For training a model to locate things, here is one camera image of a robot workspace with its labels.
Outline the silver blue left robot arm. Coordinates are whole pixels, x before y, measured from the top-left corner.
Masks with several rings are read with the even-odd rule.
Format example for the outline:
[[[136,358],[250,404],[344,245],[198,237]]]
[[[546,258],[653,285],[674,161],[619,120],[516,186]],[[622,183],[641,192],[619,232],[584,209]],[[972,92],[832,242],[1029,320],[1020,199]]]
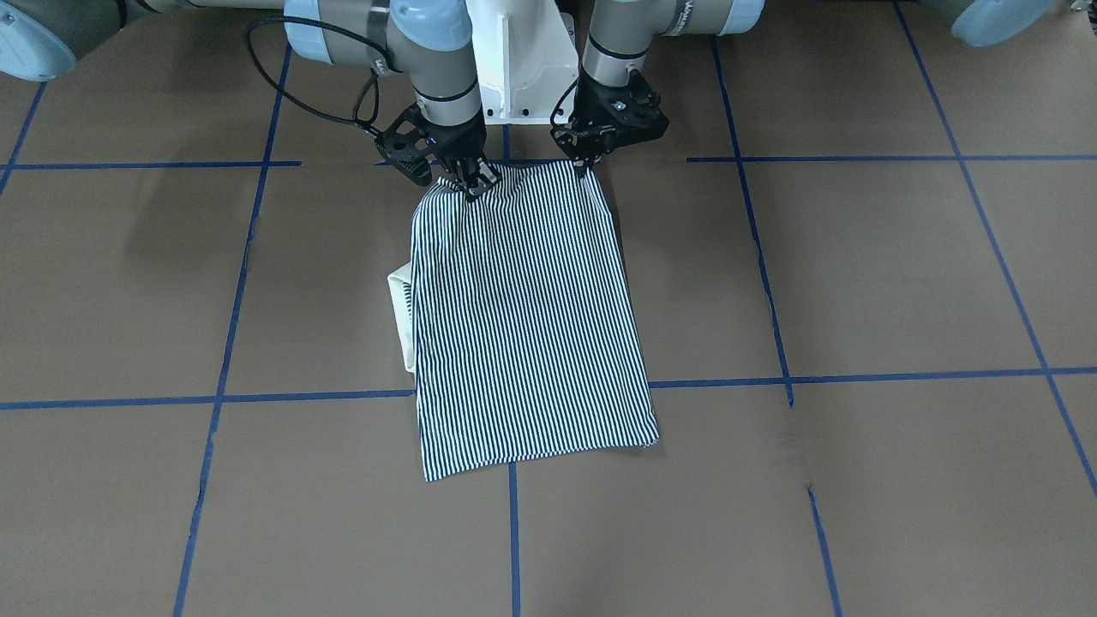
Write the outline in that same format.
[[[999,45],[1041,20],[1051,1],[920,1],[955,40]],[[572,116],[551,121],[551,136],[584,178],[619,149],[659,141],[669,121],[643,69],[654,38],[728,36],[753,30],[764,1],[596,1],[579,72],[565,94]]]

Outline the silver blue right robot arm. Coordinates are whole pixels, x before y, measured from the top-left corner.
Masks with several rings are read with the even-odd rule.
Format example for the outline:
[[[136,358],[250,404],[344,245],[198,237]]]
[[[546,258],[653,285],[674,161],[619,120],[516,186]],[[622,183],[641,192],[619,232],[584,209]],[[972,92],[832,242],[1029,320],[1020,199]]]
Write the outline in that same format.
[[[206,8],[199,1],[4,1],[3,72],[21,81],[54,81],[142,16]],[[486,121],[463,1],[224,1],[225,9],[257,10],[244,29],[255,70],[282,93],[260,63],[252,35],[279,25],[291,51],[327,65],[367,70],[348,117],[327,121],[363,130],[380,156],[412,183],[432,181],[432,162],[471,199],[490,191],[499,173],[486,160]],[[386,130],[376,114],[362,117],[362,101],[377,94],[384,75],[406,75],[415,100]]]

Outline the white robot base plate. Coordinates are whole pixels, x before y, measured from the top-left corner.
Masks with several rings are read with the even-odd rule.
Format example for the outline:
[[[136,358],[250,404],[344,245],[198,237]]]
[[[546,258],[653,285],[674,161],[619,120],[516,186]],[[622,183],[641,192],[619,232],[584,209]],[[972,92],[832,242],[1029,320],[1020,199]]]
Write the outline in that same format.
[[[548,125],[572,116],[578,78],[573,19],[555,1],[470,1],[483,116],[489,125]]]

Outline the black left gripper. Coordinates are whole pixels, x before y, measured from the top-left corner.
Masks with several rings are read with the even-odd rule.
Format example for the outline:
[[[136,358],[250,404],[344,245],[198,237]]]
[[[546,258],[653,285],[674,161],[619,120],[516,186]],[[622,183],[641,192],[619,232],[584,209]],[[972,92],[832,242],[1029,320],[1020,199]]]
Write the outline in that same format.
[[[668,130],[661,97],[638,68],[627,68],[626,85],[606,86],[581,70],[566,93],[575,93],[572,116],[551,123],[551,136],[583,180],[592,166],[617,149],[658,141]]]

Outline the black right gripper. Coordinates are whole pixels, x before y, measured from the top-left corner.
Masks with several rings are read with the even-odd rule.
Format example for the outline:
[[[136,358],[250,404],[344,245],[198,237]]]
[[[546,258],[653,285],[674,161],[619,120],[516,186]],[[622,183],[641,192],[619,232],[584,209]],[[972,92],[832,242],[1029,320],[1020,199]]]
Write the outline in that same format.
[[[429,121],[423,109],[414,103],[378,133],[374,145],[380,156],[415,186],[426,188],[434,181],[430,161],[438,161],[465,198],[473,201],[501,179],[483,155],[486,138],[486,123],[480,113],[446,126]]]

